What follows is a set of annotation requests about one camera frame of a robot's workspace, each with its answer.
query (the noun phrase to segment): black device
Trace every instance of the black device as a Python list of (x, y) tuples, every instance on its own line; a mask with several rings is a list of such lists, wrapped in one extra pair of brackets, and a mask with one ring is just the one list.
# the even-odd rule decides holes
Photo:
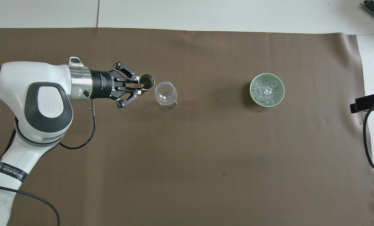
[(367, 136), (366, 136), (366, 129), (367, 129), (367, 119), (372, 111), (374, 111), (374, 94), (364, 96), (357, 98), (355, 100), (355, 103), (350, 105), (350, 111), (351, 113), (357, 113), (357, 112), (362, 112), (366, 111), (367, 113), (364, 116), (363, 120), (363, 142), (364, 142), (364, 149), (365, 149), (365, 154), (367, 156), (367, 160), (372, 168), (374, 168), (374, 163), (372, 163), (370, 153), (368, 151), (368, 145), (367, 145)]
[[(135, 72), (120, 61), (115, 63), (111, 71), (90, 70), (93, 83), (91, 98), (111, 98), (117, 101), (117, 107), (123, 108), (144, 94), (155, 85), (155, 79), (148, 73), (136, 76)], [(140, 88), (127, 87), (126, 84), (138, 84)], [(124, 94), (130, 94), (127, 99), (121, 99)]]

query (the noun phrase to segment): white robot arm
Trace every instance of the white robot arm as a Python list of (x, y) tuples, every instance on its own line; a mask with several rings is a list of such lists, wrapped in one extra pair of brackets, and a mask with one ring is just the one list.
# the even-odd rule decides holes
[[(138, 83), (140, 88), (127, 87)], [(14, 112), (15, 138), (0, 158), (0, 186), (19, 189), (41, 156), (55, 148), (72, 122), (71, 99), (111, 98), (119, 108), (154, 86), (154, 78), (121, 62), (89, 70), (77, 57), (68, 65), (9, 62), (0, 68), (0, 99)], [(0, 226), (7, 225), (15, 193), (0, 190)]]

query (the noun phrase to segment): brown backdrop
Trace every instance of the brown backdrop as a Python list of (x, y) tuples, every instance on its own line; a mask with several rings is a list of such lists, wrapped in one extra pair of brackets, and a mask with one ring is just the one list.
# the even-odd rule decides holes
[[(349, 111), (364, 95), (355, 36), (0, 29), (0, 66), (67, 64), (70, 56), (96, 70), (120, 60), (171, 81), (179, 104), (162, 110), (153, 90), (125, 109), (96, 100), (90, 144), (57, 147), (21, 187), (51, 201), (63, 225), (374, 225), (362, 115)], [(283, 81), (278, 106), (251, 101), (260, 73)], [(75, 146), (92, 120), (89, 101), (72, 107), (62, 142)], [(13, 118), (0, 100), (0, 154)], [(55, 216), (17, 195), (9, 225), (55, 225)]]

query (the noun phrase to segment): black cable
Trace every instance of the black cable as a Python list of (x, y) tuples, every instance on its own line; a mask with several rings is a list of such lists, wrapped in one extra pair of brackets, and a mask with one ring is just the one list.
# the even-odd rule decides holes
[(28, 192), (24, 192), (24, 191), (20, 191), (20, 190), (16, 190), (16, 189), (11, 189), (11, 188), (8, 188), (8, 187), (0, 186), (0, 190), (11, 191), (11, 192), (19, 193), (19, 194), (22, 194), (22, 195), (25, 195), (25, 196), (30, 196), (30, 197), (32, 197), (34, 199), (37, 199), (37, 200), (45, 203), (50, 208), (52, 208), (52, 210), (55, 212), (56, 217), (57, 217), (57, 226), (60, 226), (60, 215), (59, 215), (59, 212), (57, 211), (57, 209), (50, 202), (48, 202), (45, 199), (43, 199), (43, 198), (41, 198), (39, 196), (36, 196), (34, 194), (31, 194), (31, 193), (28, 193)]
[(62, 144), (61, 142), (60, 142), (60, 145), (62, 146), (62, 147), (64, 147), (64, 148), (67, 148), (67, 149), (70, 149), (70, 150), (75, 150), (75, 149), (79, 149), (79, 148), (82, 148), (82, 147), (84, 147), (85, 145), (87, 145), (91, 140), (92, 140), (92, 137), (94, 136), (94, 134), (95, 134), (95, 129), (96, 129), (96, 121), (95, 121), (95, 117), (92, 117), (92, 119), (93, 119), (93, 130), (92, 130), (92, 134), (91, 134), (91, 136), (89, 137), (89, 139), (85, 142), (85, 143), (83, 143), (83, 144), (81, 144), (80, 146), (78, 146), (78, 147), (75, 147), (75, 148), (72, 148), (72, 147), (68, 147), (68, 146), (66, 146), (66, 145), (64, 145), (64, 144)]
[(2, 157), (4, 156), (4, 154), (7, 152), (7, 150), (9, 150), (11, 144), (13, 143), (14, 137), (15, 137), (15, 129), (13, 129), (12, 136), (10, 137), (10, 141), (8, 142), (7, 147), (4, 150), (3, 154), (0, 156), (0, 160), (2, 159)]
[(367, 156), (367, 160), (370, 163), (371, 167), (374, 168), (374, 164), (372, 163), (372, 160), (371, 160), (371, 157), (370, 157), (370, 153), (368, 151), (367, 136), (366, 136), (366, 124), (367, 124), (367, 120), (368, 120), (368, 117), (369, 117), (370, 113), (373, 110), (374, 110), (374, 104), (370, 107), (370, 109), (367, 111), (367, 114), (365, 114), (365, 116), (364, 116), (364, 121), (363, 121), (363, 140), (364, 140), (364, 149), (365, 149), (365, 154)]
[(70, 149), (70, 150), (75, 150), (75, 149), (79, 149), (79, 148), (82, 148), (82, 147), (84, 147), (85, 145), (87, 145), (91, 140), (92, 140), (92, 137), (94, 136), (94, 134), (95, 134), (95, 129), (96, 129), (96, 121), (95, 121), (95, 99), (91, 99), (91, 110), (92, 110), (92, 120), (93, 120), (93, 130), (92, 130), (92, 134), (91, 134), (91, 136), (89, 137), (89, 139), (85, 142), (85, 143), (83, 143), (83, 144), (81, 144), (80, 146), (78, 146), (78, 147), (75, 147), (75, 148), (72, 148), (72, 147), (68, 147), (68, 146), (66, 146), (66, 145), (64, 145), (64, 144), (62, 144), (61, 142), (60, 142), (60, 145), (62, 146), (62, 147), (64, 147), (64, 148), (67, 148), (67, 149)]

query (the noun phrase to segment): white floor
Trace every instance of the white floor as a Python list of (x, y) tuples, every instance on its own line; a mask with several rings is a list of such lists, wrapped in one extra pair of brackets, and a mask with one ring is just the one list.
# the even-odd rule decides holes
[[(362, 0), (0, 0), (0, 28), (130, 27), (343, 32), (358, 35), (364, 89), (366, 94), (372, 94), (374, 18), (361, 8), (361, 4)], [(374, 113), (369, 118), (369, 128), (374, 157)]]

